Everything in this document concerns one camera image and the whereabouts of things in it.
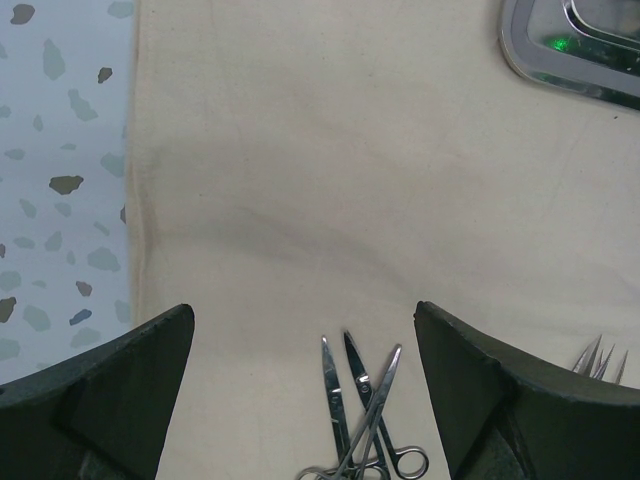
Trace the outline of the beige cloth wrap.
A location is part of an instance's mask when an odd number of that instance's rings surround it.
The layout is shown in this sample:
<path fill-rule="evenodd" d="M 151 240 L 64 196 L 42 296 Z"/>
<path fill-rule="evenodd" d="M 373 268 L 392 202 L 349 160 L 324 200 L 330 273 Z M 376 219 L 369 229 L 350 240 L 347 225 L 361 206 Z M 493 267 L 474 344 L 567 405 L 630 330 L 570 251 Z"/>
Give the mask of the beige cloth wrap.
<path fill-rule="evenodd" d="M 196 330 L 158 475 L 335 463 L 328 341 L 378 373 L 393 441 L 446 460 L 413 315 L 433 302 L 562 367 L 595 337 L 639 384 L 639 116 L 506 64 L 495 1 L 142 1 L 132 313 Z"/>

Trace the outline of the steel tweezers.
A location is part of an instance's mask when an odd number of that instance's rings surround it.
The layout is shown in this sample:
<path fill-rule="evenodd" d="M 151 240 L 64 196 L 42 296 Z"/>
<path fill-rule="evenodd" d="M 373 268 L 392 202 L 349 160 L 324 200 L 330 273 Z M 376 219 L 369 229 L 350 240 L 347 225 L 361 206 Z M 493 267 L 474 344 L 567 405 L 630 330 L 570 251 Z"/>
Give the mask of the steel tweezers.
<path fill-rule="evenodd" d="M 596 356 L 599 352 L 602 335 L 598 335 L 580 354 L 578 360 L 571 371 L 582 376 L 592 376 L 592 371 L 596 363 Z"/>
<path fill-rule="evenodd" d="M 618 368 L 617 373 L 616 373 L 616 375 L 614 377 L 614 383 L 616 385 L 620 385 L 621 384 L 622 377 L 623 377 L 623 374 L 624 374 L 624 371 L 625 371 L 625 367 L 626 367 L 626 363 L 627 363 L 627 359 L 628 359 L 628 354 L 629 354 L 629 351 L 628 350 L 625 351 L 625 353 L 624 353 L 624 355 L 622 357 L 622 360 L 621 360 L 621 362 L 619 364 L 619 368 Z"/>
<path fill-rule="evenodd" d="M 611 361 L 611 357 L 614 352 L 614 349 L 615 349 L 615 345 L 612 345 L 608 352 L 605 352 L 604 349 L 602 349 L 599 352 L 598 361 L 597 361 L 594 373 L 592 375 L 593 378 L 597 380 L 602 380 L 604 378 L 606 370 Z"/>

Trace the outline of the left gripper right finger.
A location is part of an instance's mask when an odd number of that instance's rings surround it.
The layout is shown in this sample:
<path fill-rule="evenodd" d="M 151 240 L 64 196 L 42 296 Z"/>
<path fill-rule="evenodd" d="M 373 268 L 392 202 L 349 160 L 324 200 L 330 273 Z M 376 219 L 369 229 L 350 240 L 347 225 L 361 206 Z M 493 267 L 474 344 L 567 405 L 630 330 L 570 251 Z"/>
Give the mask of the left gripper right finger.
<path fill-rule="evenodd" d="M 431 302 L 414 326 L 451 478 L 638 478 L 638 390 L 553 365 Z"/>

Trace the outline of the steel instrument tray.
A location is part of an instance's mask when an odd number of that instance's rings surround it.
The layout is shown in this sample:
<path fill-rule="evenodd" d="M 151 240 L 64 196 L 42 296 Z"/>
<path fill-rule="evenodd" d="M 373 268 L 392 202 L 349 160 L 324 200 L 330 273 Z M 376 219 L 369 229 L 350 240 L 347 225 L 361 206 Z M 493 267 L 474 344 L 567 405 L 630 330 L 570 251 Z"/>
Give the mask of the steel instrument tray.
<path fill-rule="evenodd" d="M 499 42 L 524 78 L 639 109 L 637 1 L 503 1 Z"/>

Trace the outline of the steel surgical scissors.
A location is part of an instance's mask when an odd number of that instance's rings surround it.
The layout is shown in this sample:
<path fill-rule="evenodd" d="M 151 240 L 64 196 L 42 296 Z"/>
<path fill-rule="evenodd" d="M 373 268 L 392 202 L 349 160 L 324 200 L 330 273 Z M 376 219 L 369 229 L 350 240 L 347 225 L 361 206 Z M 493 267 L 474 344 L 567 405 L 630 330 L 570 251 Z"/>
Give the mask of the steel surgical scissors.
<path fill-rule="evenodd" d="M 338 466 L 328 470 L 312 466 L 301 471 L 297 479 L 312 475 L 315 479 L 347 479 L 345 473 L 354 467 L 350 453 L 350 436 L 347 417 L 334 357 L 325 336 L 321 337 L 322 370 L 324 387 L 328 402 L 333 438 L 338 457 Z"/>

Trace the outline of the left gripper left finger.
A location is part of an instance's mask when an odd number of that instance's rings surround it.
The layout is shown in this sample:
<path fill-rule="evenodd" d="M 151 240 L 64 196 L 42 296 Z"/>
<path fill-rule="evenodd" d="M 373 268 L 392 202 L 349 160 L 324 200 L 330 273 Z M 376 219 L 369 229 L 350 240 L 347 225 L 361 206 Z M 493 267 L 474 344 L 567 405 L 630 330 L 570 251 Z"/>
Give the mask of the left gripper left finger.
<path fill-rule="evenodd" d="M 1 387 L 4 479 L 153 479 L 194 335 L 177 305 Z"/>

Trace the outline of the steel forceps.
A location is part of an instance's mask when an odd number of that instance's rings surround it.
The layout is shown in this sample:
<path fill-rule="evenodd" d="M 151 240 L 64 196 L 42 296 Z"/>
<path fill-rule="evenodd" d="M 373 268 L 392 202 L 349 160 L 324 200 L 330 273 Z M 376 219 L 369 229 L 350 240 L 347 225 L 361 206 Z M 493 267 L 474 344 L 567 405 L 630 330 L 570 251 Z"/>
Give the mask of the steel forceps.
<path fill-rule="evenodd" d="M 347 479 L 364 478 L 365 471 L 367 470 L 366 463 L 369 460 L 369 451 L 372 447 L 372 439 L 379 426 L 379 421 L 382 418 L 383 409 L 398 368 L 401 350 L 402 346 L 396 344 L 391 351 L 382 380 L 378 388 L 374 388 L 375 393 L 370 400 L 369 406 L 364 407 L 365 416 L 358 430 L 353 437 L 349 434 L 351 442 L 350 453 L 352 453 L 354 467 L 345 473 Z"/>

